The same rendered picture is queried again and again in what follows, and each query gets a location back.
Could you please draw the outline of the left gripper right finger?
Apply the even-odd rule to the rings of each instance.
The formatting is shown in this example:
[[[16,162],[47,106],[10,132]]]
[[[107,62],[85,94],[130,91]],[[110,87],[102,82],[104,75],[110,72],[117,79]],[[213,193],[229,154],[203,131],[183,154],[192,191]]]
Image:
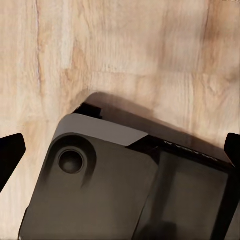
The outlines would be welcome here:
[[[228,133],[224,151],[240,173],[240,135],[235,133]]]

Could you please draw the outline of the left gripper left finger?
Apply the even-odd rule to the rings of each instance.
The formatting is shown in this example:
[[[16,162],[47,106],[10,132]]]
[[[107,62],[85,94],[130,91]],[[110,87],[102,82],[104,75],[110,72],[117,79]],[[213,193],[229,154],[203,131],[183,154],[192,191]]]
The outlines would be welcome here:
[[[0,193],[25,152],[26,145],[22,133],[0,138]]]

